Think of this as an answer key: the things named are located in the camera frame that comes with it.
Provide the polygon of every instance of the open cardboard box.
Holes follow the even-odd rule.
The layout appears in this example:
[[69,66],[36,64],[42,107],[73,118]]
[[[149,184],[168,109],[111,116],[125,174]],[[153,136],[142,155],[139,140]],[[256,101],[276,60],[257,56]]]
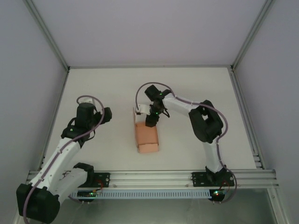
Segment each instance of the open cardboard box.
[[146,127],[144,122],[136,122],[136,114],[133,109],[133,121],[135,129],[135,141],[139,153],[153,153],[159,151],[157,127]]

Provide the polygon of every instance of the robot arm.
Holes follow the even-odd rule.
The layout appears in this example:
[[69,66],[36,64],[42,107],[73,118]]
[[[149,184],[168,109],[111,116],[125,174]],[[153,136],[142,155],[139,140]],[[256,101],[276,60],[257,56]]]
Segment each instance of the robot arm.
[[[169,117],[169,110],[177,111],[185,116],[188,116],[196,137],[203,143],[206,154],[206,171],[210,173],[211,181],[219,178],[219,174],[226,172],[219,162],[217,155],[216,138],[221,135],[223,122],[219,115],[206,107],[188,104],[190,100],[180,98],[171,94],[170,90],[159,91],[154,85],[147,88],[145,94],[153,102],[150,106],[139,105],[136,110],[137,114],[147,114],[145,124],[153,127],[159,121],[161,113]],[[203,105],[213,107],[212,103],[205,100]]]
[[91,139],[89,132],[112,118],[109,107],[103,109],[103,114],[95,111],[92,98],[81,102],[77,108],[77,116],[63,130],[51,158],[29,184],[18,187],[16,194],[19,214],[23,216],[25,210],[24,219],[27,216],[46,224],[51,223],[57,216],[60,205],[75,189],[82,184],[92,183],[94,170],[91,165],[78,163],[67,175],[63,175],[63,172],[84,143]]

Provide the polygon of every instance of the glass panel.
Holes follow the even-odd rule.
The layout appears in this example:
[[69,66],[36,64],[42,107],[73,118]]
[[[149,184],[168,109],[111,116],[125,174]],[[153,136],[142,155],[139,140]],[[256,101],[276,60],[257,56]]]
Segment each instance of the glass panel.
[[66,200],[53,224],[276,224],[266,190],[240,189],[228,203],[207,199]]

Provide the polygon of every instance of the white wall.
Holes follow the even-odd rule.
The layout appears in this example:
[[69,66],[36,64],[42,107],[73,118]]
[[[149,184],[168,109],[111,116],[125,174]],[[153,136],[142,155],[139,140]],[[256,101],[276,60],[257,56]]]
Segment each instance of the white wall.
[[239,69],[269,168],[299,223],[299,1],[277,0]]
[[21,0],[0,1],[0,223],[37,169],[65,72]]
[[70,66],[231,64],[265,0],[35,0]]

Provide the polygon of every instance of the white table surface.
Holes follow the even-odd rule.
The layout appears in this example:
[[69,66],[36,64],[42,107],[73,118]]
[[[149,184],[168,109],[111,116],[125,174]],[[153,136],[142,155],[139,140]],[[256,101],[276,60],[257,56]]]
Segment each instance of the white table surface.
[[[93,95],[111,108],[113,118],[96,130],[95,138],[84,144],[66,169],[78,162],[93,165],[95,170],[111,171],[204,169],[202,143],[195,137],[189,118],[174,111],[169,111],[170,118],[160,116],[157,125],[160,151],[150,154],[137,152],[132,116],[135,93],[143,83],[153,81],[169,85],[178,96],[199,102],[210,100],[228,120],[228,133],[220,141],[221,155],[228,168],[256,169],[227,68],[71,70],[45,162],[57,147],[68,122],[76,116],[76,98]],[[145,89],[140,91],[138,103],[150,103],[144,94]]]

